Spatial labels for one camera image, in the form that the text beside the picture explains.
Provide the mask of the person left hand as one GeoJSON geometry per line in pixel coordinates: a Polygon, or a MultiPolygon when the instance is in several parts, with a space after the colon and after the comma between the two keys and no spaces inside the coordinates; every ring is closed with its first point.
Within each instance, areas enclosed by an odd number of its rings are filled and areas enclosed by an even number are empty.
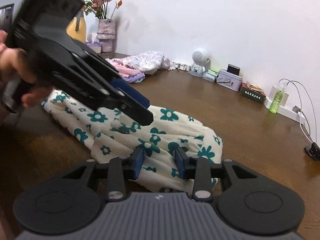
{"type": "MultiPolygon", "coordinates": [[[[1,83],[7,84],[14,76],[20,77],[27,83],[35,84],[36,76],[31,72],[27,63],[27,54],[21,48],[8,48],[5,45],[7,33],[1,30],[1,83]]],[[[33,107],[47,98],[53,91],[50,85],[35,85],[30,92],[22,95],[23,107],[33,107]]]]}

